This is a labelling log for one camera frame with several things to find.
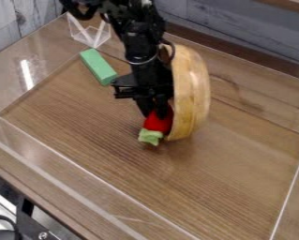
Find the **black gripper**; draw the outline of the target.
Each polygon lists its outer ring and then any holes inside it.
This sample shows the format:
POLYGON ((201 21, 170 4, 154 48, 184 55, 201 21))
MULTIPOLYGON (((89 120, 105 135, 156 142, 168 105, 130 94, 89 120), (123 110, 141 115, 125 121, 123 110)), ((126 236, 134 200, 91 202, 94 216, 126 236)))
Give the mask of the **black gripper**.
POLYGON ((117 98, 135 98, 137 106, 145 116, 154 109, 156 98, 157 115, 165 119, 169 113, 169 99, 173 97, 173 75, 170 58, 129 56, 131 73, 118 77, 113 82, 117 98))

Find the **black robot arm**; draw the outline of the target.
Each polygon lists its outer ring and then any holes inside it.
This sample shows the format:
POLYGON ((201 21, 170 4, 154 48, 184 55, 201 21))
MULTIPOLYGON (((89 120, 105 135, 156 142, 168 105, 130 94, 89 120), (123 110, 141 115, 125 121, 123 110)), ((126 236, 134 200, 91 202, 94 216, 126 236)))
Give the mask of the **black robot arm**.
POLYGON ((82 21, 97 13, 119 37, 131 73, 118 77, 111 86, 117 98, 131 98, 145 116, 157 112, 165 119, 173 97, 170 62, 176 46, 165 39, 166 21, 154 0, 87 0, 81 10, 78 0, 59 0, 67 12, 82 21))

